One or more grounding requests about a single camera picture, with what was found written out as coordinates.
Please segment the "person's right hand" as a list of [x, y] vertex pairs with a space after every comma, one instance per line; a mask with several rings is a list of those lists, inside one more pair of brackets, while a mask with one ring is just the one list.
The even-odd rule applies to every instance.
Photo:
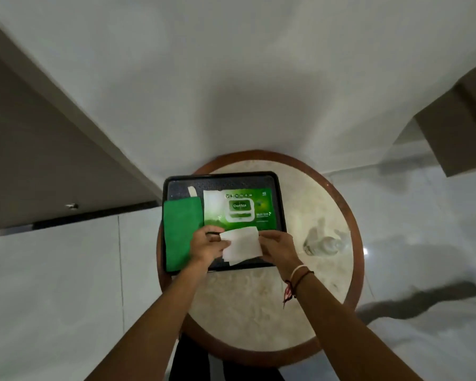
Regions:
[[279, 231], [279, 253], [277, 260], [264, 260], [275, 265], [283, 280], [289, 279], [293, 269], [303, 264], [294, 247], [293, 238], [289, 233]]

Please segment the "person's left hand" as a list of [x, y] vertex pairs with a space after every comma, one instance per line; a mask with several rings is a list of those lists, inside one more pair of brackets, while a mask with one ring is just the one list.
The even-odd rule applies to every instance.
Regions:
[[220, 234], [223, 232], [223, 228], [215, 225], [205, 225], [196, 230], [190, 242], [189, 266], [207, 270], [214, 260], [222, 257], [223, 252], [212, 251], [211, 241], [221, 240]]

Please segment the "white wet wipe sheet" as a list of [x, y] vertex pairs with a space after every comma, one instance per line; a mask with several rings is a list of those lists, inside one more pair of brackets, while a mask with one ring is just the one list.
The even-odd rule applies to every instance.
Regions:
[[220, 238], [230, 242], [230, 245], [223, 250], [222, 259], [231, 266], [262, 256], [259, 231], [256, 226], [228, 230], [221, 233]]

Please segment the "person's right forearm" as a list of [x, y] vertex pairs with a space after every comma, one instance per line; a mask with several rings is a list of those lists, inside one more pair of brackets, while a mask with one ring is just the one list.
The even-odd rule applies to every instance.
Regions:
[[312, 271], [300, 270], [292, 283], [284, 282], [340, 381], [423, 381]]

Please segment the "person's left forearm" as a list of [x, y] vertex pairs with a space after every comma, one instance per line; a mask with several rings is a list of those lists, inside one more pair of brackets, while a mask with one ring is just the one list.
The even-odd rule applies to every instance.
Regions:
[[209, 261], [192, 258], [84, 381], [162, 381]]

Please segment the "white packet flap sheet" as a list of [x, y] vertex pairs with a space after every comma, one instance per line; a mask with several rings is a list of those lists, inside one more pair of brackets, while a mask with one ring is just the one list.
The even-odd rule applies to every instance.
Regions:
[[203, 191], [203, 220], [204, 225], [223, 227], [224, 202], [226, 201], [222, 191]]

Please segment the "green wet wipe packet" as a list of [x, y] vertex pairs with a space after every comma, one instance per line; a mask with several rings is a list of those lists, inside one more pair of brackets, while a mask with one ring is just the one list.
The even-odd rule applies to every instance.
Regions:
[[270, 188], [220, 190], [225, 196], [223, 229], [256, 226], [258, 230], [276, 230], [276, 210]]

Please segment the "green microfibre cloth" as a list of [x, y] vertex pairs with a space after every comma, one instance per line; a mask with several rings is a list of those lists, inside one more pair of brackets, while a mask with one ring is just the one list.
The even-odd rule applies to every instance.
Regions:
[[165, 270], [175, 273], [190, 258], [190, 243], [195, 231], [203, 227], [203, 205], [199, 197], [166, 201], [163, 204]]

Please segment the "clear plastic bottle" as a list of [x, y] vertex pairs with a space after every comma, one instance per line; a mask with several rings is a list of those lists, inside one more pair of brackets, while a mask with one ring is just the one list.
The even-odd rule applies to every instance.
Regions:
[[351, 245], [351, 235], [335, 229], [336, 237], [325, 233], [325, 218], [321, 217], [312, 227], [303, 243], [303, 250], [309, 256], [334, 256]]

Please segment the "black plastic tray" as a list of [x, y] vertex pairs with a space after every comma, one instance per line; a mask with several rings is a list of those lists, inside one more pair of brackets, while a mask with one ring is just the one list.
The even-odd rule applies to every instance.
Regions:
[[[162, 227], [163, 227], [163, 204], [166, 201], [190, 198], [188, 186], [194, 186], [198, 197], [203, 205], [203, 191], [222, 191], [229, 189], [258, 189], [270, 188], [272, 190], [273, 202], [276, 210], [278, 231], [287, 231], [284, 207], [278, 176], [272, 171], [247, 172], [247, 173], [224, 173], [214, 175], [182, 175], [172, 176], [165, 180], [163, 186], [162, 202]], [[168, 273], [165, 270], [165, 241], [164, 228], [160, 241], [160, 254], [162, 268], [169, 275], [178, 274]], [[268, 267], [269, 263], [264, 262], [260, 257], [246, 260], [236, 265], [229, 265], [222, 258], [216, 259], [209, 267], [209, 271], [227, 271], [249, 268]]]

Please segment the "round marble wooden-rimmed table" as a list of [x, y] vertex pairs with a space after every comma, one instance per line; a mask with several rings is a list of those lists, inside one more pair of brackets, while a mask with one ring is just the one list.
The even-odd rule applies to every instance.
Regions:
[[[364, 282], [363, 243], [349, 205], [311, 166], [291, 156], [253, 150], [225, 154], [198, 168], [193, 177], [230, 172], [273, 171], [280, 181], [287, 231], [297, 252], [350, 310]], [[311, 228], [324, 236], [349, 236], [343, 252], [307, 256], [303, 244]], [[196, 291], [182, 333], [214, 357], [249, 366], [282, 367], [320, 351], [318, 340], [298, 301], [283, 305], [285, 284], [275, 267], [207, 274]]]

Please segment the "person's black trousers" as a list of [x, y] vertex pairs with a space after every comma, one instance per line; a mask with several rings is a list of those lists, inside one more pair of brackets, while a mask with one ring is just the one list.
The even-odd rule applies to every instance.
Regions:
[[[223, 362], [224, 381], [285, 381], [277, 368]], [[182, 333], [179, 336], [169, 381], [212, 381], [209, 353]]]

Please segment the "brown wooden door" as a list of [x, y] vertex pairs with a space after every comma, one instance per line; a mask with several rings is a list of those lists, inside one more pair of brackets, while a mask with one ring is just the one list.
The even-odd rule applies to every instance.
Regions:
[[0, 230], [113, 214], [160, 197], [159, 186], [0, 26]]

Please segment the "brown wooden furniture panel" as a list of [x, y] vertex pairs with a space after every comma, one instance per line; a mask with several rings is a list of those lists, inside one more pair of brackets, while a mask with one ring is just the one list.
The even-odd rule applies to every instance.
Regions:
[[447, 177], [476, 170], [476, 67], [414, 119]]

